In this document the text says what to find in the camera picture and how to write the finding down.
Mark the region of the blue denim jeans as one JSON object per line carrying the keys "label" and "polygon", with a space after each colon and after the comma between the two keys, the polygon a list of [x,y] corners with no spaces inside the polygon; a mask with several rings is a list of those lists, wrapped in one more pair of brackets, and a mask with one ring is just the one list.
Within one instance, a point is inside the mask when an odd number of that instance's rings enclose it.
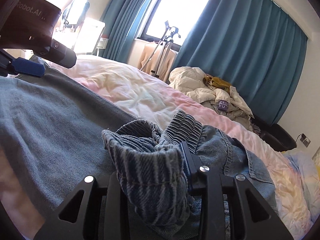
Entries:
{"label": "blue denim jeans", "polygon": [[3,185],[17,192],[1,205],[1,239],[35,239],[86,176],[113,172],[127,197],[130,239],[199,239],[201,197],[188,191],[184,141],[202,165],[243,174],[277,214],[265,164],[239,140],[181,110],[161,129],[44,67],[43,77],[1,76],[1,167],[14,175]]}

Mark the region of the pastel pink duvet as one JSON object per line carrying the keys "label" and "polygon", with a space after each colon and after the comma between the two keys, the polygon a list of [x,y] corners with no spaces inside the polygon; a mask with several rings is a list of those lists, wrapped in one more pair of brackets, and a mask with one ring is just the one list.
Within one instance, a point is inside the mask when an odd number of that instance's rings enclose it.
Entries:
{"label": "pastel pink duvet", "polygon": [[266,165],[276,187],[279,215],[294,239],[302,239],[319,217],[319,175],[312,159],[298,150],[275,151],[241,124],[218,115],[190,97],[128,64],[81,55],[71,69],[52,63],[81,85],[137,118],[166,128],[178,110],[238,139]]}

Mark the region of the teal curtain left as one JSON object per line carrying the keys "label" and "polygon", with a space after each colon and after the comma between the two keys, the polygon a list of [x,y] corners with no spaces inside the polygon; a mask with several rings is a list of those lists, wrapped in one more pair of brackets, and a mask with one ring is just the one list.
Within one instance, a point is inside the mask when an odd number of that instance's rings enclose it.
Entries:
{"label": "teal curtain left", "polygon": [[105,23],[106,48],[99,52],[105,59],[127,62],[141,21],[152,0],[110,0],[100,20]]}

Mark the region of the teal curtain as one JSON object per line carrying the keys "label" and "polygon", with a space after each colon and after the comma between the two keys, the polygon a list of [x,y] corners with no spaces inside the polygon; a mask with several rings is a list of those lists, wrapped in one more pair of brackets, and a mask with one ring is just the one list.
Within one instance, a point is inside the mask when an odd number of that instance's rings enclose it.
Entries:
{"label": "teal curtain", "polygon": [[106,48],[99,52],[105,59],[127,62],[141,21],[152,0],[110,0],[100,20],[105,23]]}
{"label": "teal curtain", "polygon": [[307,41],[272,0],[209,0],[174,68],[198,67],[231,83],[253,114],[272,125],[296,90]]}

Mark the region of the mustard yellow garment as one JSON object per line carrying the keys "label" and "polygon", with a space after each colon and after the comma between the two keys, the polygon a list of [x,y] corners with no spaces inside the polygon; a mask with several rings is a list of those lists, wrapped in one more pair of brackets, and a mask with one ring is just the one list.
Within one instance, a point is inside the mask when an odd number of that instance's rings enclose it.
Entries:
{"label": "mustard yellow garment", "polygon": [[211,76],[209,74],[206,74],[204,76],[203,83],[210,89],[219,88],[221,90],[224,90],[227,93],[230,92],[230,87],[232,86],[227,81],[225,81],[219,77],[216,77],[216,76]]}

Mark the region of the cream puffer jacket pile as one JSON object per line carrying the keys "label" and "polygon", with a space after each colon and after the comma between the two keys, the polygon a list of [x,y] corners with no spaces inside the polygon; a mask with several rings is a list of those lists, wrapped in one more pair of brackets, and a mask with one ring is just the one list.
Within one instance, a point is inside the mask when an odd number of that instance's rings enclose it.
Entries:
{"label": "cream puffer jacket pile", "polygon": [[169,86],[253,132],[253,112],[236,88],[231,86],[229,93],[219,88],[210,89],[203,83],[205,75],[199,67],[178,67],[169,75]]}

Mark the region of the beige hanging sweater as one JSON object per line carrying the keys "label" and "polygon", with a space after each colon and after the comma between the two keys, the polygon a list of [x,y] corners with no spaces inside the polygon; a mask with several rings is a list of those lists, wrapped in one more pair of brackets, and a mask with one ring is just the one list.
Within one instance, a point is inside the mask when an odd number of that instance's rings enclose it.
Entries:
{"label": "beige hanging sweater", "polygon": [[[148,61],[148,58],[151,56],[156,46],[157,44],[155,42],[147,43],[144,46],[144,49],[139,59],[138,69],[140,69],[141,71],[149,75],[151,75],[152,70],[156,70],[156,63],[158,62],[159,55],[163,48],[162,45],[159,45],[159,47],[153,54],[152,58],[150,59],[150,61]],[[171,71],[171,67],[177,56],[177,52],[171,49],[169,50],[167,57],[163,59],[166,52],[167,52],[167,48],[165,48],[165,50],[163,51],[163,56],[159,61],[162,65],[158,68],[158,71],[157,71],[157,75],[159,76],[158,78],[164,82],[167,81]]]}

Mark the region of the silver tripod stand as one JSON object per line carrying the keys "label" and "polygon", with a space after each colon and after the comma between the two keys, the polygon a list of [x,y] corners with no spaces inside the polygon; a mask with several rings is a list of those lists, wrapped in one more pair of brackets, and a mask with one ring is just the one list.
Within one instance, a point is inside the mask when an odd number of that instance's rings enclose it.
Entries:
{"label": "silver tripod stand", "polygon": [[178,27],[170,26],[169,21],[165,21],[165,32],[163,33],[162,38],[157,43],[157,46],[155,47],[153,52],[150,54],[146,62],[140,68],[141,71],[143,71],[147,67],[147,65],[155,55],[158,47],[161,47],[156,63],[151,70],[151,76],[159,78],[159,72],[163,68],[164,62],[166,61],[169,55],[169,51],[171,50],[171,47],[174,44],[175,35],[177,35],[178,38],[181,38]]}

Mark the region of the teal curtain right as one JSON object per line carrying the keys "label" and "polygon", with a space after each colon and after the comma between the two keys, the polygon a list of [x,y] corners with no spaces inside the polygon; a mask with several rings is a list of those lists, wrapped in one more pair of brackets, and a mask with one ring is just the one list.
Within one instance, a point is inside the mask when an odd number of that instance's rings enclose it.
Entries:
{"label": "teal curtain right", "polygon": [[272,0],[209,0],[174,68],[198,67],[231,83],[253,114],[272,125],[296,90],[307,41]]}

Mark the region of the wall power socket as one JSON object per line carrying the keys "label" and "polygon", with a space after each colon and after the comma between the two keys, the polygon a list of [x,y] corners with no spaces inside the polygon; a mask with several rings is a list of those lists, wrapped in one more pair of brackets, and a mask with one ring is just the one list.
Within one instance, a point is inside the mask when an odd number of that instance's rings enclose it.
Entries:
{"label": "wall power socket", "polygon": [[300,142],[305,146],[305,147],[308,147],[311,143],[311,140],[304,134],[300,134],[297,139],[296,139],[296,142],[300,140]]}

